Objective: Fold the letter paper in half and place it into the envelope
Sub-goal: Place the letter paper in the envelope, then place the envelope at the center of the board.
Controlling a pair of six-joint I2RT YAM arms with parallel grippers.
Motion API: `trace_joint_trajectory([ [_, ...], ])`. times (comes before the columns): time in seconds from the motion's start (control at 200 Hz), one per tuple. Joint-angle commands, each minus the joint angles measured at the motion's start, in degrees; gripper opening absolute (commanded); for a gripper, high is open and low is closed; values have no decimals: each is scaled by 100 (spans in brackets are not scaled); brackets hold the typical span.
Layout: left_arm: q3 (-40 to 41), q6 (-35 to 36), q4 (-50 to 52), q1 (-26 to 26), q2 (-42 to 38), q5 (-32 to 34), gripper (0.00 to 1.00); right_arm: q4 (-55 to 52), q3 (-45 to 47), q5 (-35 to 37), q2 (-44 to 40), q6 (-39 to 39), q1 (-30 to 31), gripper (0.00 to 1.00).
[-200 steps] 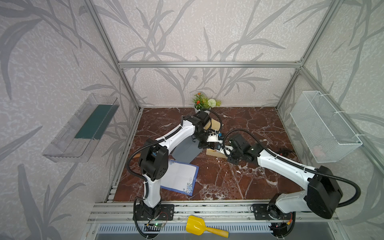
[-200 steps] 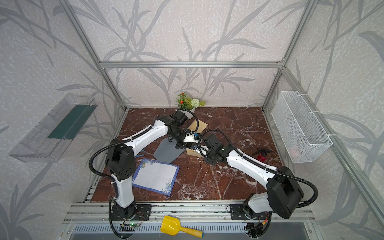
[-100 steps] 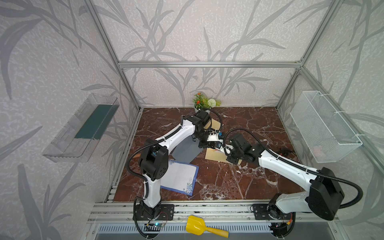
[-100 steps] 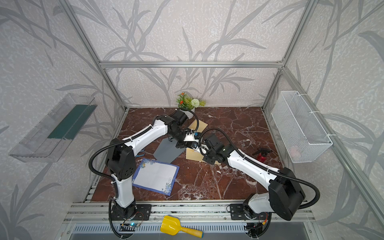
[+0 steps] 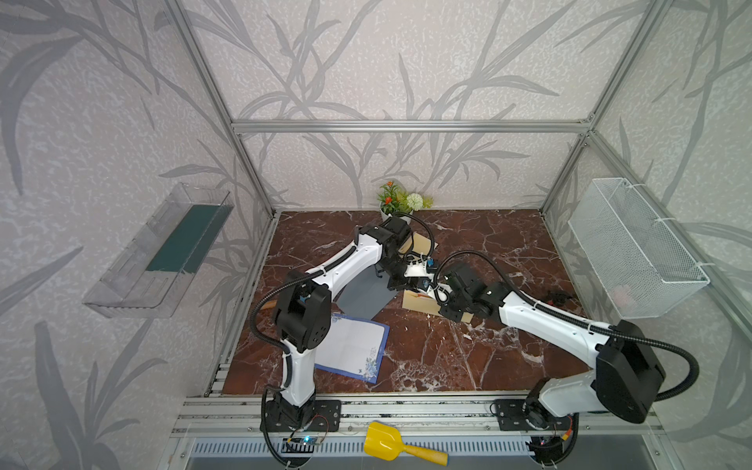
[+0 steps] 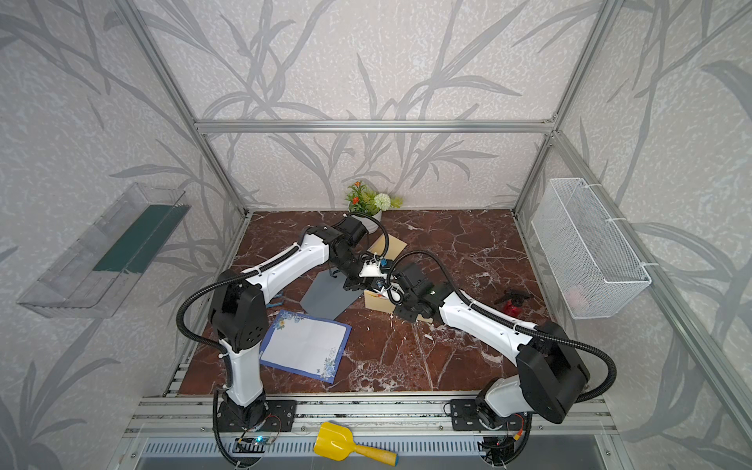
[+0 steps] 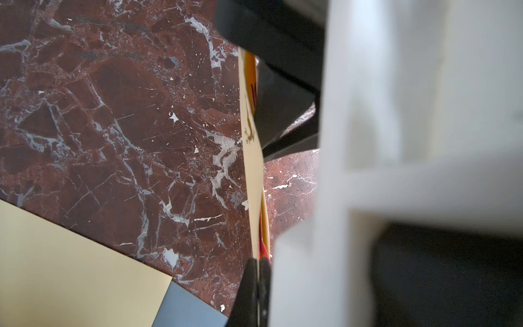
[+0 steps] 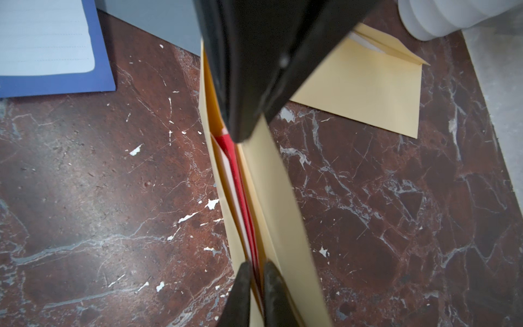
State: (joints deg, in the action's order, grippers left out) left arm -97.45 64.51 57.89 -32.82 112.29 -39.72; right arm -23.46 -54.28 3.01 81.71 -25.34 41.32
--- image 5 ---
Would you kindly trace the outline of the cream yellow envelope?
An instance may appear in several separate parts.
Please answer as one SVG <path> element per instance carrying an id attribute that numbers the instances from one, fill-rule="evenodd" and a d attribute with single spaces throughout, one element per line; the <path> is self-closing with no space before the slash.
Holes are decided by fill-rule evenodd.
<path id="1" fill-rule="evenodd" d="M 407 311 L 415 311 L 416 313 L 425 313 L 425 315 L 442 317 L 440 314 L 441 306 L 435 299 L 425 294 L 403 291 L 403 302 L 401 303 L 401 307 Z"/>
<path id="2" fill-rule="evenodd" d="M 419 255 L 427 255 L 430 249 L 431 240 L 420 233 L 413 232 L 411 238 L 401 247 L 401 253 L 413 252 Z"/>

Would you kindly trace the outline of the grey-blue paper envelope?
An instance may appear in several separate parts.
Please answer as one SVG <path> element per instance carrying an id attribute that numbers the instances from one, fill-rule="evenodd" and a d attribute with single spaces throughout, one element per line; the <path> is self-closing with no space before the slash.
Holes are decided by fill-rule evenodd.
<path id="1" fill-rule="evenodd" d="M 348 317 L 372 320 L 398 295 L 389 288 L 391 277 L 380 266 L 360 272 L 337 298 L 336 305 Z"/>

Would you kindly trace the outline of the blue floral letter paper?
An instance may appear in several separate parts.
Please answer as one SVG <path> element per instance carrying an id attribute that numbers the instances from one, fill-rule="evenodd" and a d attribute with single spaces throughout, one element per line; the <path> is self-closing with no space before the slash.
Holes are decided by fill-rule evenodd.
<path id="1" fill-rule="evenodd" d="M 315 351 L 319 370 L 376 384 L 390 327 L 371 320 L 333 315 Z"/>

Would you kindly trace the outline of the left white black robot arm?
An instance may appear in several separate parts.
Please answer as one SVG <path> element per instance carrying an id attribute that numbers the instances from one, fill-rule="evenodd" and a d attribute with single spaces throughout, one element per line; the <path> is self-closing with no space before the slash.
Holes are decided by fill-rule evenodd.
<path id="1" fill-rule="evenodd" d="M 315 403 L 315 350 L 323 342 L 331 325 L 332 304 L 336 297 L 362 272 L 379 266 L 399 290 L 414 289 L 409 280 L 404 244 L 413 240 L 406 222 L 415 221 L 428 236 L 428 253 L 419 257 L 419 275 L 427 278 L 426 264 L 433 258 L 436 242 L 425 221 L 412 213 L 389 215 L 378 225 L 357 227 L 354 240 L 329 260 L 306 272 L 293 270 L 285 282 L 269 291 L 249 313 L 249 328 L 260 341 L 282 352 L 281 385 L 267 386 L 272 403 L 284 411 L 302 412 Z"/>

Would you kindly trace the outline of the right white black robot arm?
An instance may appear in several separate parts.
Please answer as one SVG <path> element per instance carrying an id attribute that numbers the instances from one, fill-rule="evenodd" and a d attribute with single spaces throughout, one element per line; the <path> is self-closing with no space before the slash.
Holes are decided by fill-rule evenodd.
<path id="1" fill-rule="evenodd" d="M 656 401 L 685 393 L 699 378 L 699 363 L 685 349 L 647 338 L 630 321 L 593 321 L 536 300 L 499 266 L 494 270 L 501 279 L 487 285 L 460 262 L 462 255 L 455 252 L 436 267 L 432 290 L 442 315 L 478 313 L 535 335 L 589 366 L 585 373 L 540 381 L 528 395 L 531 413 L 609 412 L 640 424 Z"/>

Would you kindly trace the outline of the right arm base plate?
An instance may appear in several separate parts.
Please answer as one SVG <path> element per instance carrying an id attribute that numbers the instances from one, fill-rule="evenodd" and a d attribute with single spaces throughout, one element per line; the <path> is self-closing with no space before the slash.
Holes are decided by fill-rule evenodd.
<path id="1" fill-rule="evenodd" d="M 555 417 L 538 405 L 528 405 L 526 399 L 495 399 L 490 413 L 497 419 L 501 431 L 564 433 L 572 425 L 570 416 Z"/>

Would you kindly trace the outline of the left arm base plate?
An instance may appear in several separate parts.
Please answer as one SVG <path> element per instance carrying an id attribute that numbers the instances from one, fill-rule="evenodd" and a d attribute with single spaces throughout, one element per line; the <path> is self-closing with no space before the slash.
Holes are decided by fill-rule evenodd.
<path id="1" fill-rule="evenodd" d="M 294 407 L 285 399 L 267 401 L 260 428 L 272 433 L 292 431 L 337 432 L 342 417 L 342 401 L 313 399 Z"/>

